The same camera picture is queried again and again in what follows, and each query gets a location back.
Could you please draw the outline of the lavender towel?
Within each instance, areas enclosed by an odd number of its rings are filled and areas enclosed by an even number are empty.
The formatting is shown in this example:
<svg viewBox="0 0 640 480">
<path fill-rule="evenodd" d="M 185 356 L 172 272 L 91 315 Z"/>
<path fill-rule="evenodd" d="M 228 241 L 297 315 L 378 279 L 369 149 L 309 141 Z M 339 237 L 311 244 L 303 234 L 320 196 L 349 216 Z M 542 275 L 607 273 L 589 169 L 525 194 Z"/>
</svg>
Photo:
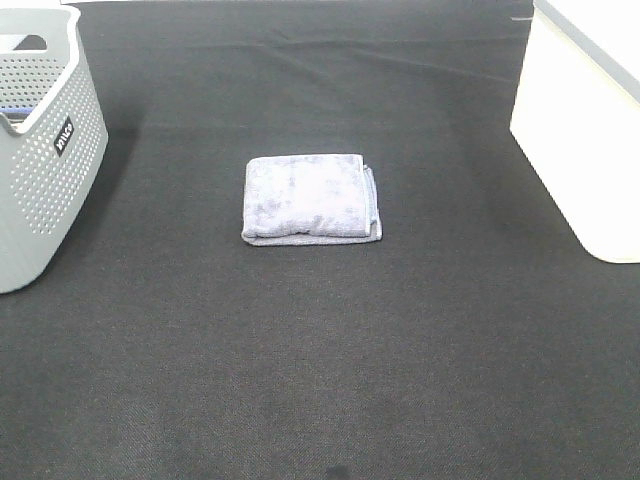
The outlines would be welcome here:
<svg viewBox="0 0 640 480">
<path fill-rule="evenodd" d="M 258 157 L 245 170 L 242 239 L 252 246 L 382 239 L 373 170 L 360 154 Z"/>
</svg>

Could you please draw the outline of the black fabric table mat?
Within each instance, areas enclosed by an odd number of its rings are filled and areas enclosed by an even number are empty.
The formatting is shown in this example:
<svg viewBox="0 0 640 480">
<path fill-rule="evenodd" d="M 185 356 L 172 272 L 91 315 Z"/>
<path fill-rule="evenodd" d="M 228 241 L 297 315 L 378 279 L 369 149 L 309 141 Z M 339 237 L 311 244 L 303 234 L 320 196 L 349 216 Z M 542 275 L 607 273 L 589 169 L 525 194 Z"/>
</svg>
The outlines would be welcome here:
<svg viewBox="0 0 640 480">
<path fill-rule="evenodd" d="M 639 269 L 509 132 L 528 1 L 80 7 L 109 133 L 1 299 L 5 479 L 635 479 Z M 360 153 L 381 241 L 254 248 L 247 162 Z"/>
</svg>

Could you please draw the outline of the white plastic storage bin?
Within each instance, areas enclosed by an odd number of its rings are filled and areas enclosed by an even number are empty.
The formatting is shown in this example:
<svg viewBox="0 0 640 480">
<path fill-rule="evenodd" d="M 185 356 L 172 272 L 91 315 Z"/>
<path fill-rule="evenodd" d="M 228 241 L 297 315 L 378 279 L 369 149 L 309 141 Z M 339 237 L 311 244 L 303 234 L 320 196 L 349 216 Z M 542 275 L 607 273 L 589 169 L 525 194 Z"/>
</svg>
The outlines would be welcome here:
<svg viewBox="0 0 640 480">
<path fill-rule="evenodd" d="M 638 2 L 534 2 L 510 130 L 582 247 L 638 262 Z"/>
</svg>

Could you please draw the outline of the grey perforated laundry basket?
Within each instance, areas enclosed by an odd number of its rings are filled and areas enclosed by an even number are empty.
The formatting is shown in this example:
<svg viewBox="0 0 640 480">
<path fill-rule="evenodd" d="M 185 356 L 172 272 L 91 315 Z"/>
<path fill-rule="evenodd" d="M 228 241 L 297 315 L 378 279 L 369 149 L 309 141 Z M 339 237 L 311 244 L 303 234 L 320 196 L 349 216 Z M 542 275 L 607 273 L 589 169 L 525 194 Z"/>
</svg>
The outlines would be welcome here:
<svg viewBox="0 0 640 480">
<path fill-rule="evenodd" d="M 78 29 L 80 11 L 58 1 L 5 1 L 1 32 L 36 36 L 41 49 L 1 55 L 1 291 L 32 283 L 63 242 L 93 185 L 108 143 Z"/>
</svg>

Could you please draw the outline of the blue cloth inside basket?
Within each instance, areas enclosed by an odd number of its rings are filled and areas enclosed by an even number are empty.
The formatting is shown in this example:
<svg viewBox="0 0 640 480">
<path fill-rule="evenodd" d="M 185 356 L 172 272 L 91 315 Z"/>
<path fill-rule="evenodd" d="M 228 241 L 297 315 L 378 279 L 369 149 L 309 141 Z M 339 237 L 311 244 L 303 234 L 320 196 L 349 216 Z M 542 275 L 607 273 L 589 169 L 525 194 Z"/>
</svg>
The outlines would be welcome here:
<svg viewBox="0 0 640 480">
<path fill-rule="evenodd" d="M 11 124 L 23 123 L 33 111 L 32 107 L 1 107 L 1 114 L 8 119 Z"/>
</svg>

